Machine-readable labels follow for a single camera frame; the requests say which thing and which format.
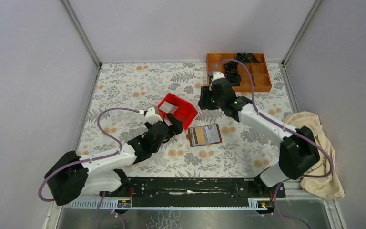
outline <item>wooden compartment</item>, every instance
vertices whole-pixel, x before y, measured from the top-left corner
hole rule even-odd
[[[263,53],[253,53],[256,59],[260,63],[255,63],[251,59],[251,63],[245,63],[246,68],[249,70],[252,80],[254,82],[255,92],[269,92],[272,88],[270,81],[269,71],[267,69],[266,59]],[[207,54],[207,73],[209,73],[214,66],[225,59],[235,59],[236,53],[209,53]],[[218,71],[224,73],[224,64],[221,64],[217,68]],[[243,66],[238,64],[238,73],[240,74],[242,80],[240,86],[233,86],[233,90],[236,92],[251,92],[252,87],[250,85],[250,79],[243,68]],[[207,85],[210,85],[210,79],[207,77]]]

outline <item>white wall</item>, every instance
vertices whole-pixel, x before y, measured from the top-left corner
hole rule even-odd
[[[71,0],[104,62],[205,60],[264,52],[281,60],[314,0]]]
[[[94,77],[60,1],[0,0],[0,229],[41,228],[37,190],[72,150]]]
[[[324,1],[288,70],[336,150],[346,225],[366,228],[366,1]]]

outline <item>wooden organizer box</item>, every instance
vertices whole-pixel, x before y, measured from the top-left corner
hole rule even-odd
[[[269,71],[267,69],[266,59],[263,53],[253,53],[256,59],[260,63],[254,63],[251,59],[251,63],[244,63],[244,65],[249,69],[252,75],[252,80],[254,83],[255,92],[269,92],[272,88]],[[209,53],[207,54],[207,74],[214,68],[214,66],[225,59],[235,59],[236,53]],[[224,74],[224,64],[218,66],[217,71]],[[251,92],[252,87],[250,86],[250,79],[246,70],[242,65],[238,64],[238,73],[240,74],[242,80],[240,86],[233,86],[233,90],[236,92]],[[210,79],[207,77],[207,85],[210,85]]]

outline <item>gray floor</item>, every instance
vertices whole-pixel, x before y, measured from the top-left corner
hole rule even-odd
[[[280,211],[306,220],[313,229],[330,228],[325,207],[319,200],[281,200]],[[59,229],[92,229],[95,210],[69,209],[62,211]],[[235,210],[130,210],[122,215],[126,229],[270,229],[288,228],[279,216],[261,217],[254,211]],[[286,218],[298,229],[303,223]],[[119,218],[109,210],[100,210],[97,229],[121,229]]]

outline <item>fabric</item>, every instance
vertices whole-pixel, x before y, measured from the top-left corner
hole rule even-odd
[[[284,118],[284,122],[295,127],[301,128],[306,126],[310,128],[314,134],[315,142],[320,145],[332,158],[333,165],[336,164],[335,150],[329,139],[322,130],[319,117],[311,112],[300,112],[290,114]],[[329,171],[330,164],[325,155],[319,151],[320,160],[312,166],[306,174],[322,175]],[[342,199],[345,197],[342,184],[337,177],[335,168],[333,174],[324,178],[304,177],[300,183],[301,187],[306,191],[320,197]]]
[[[282,120],[291,106],[277,63],[267,64],[272,89],[255,93],[257,106]],[[255,177],[278,162],[278,147],[249,126],[215,111],[198,107],[200,88],[206,85],[205,63],[103,64],[93,100],[85,121],[78,154],[90,155],[118,147],[103,135],[96,120],[100,112],[112,107],[147,109],[157,105],[170,92],[192,103],[198,115],[190,127],[217,123],[221,144],[190,147],[186,133],[179,134],[151,158],[122,169],[130,177]],[[250,97],[250,93],[238,93]],[[111,111],[101,125],[121,142],[147,131],[145,119],[125,111]]]

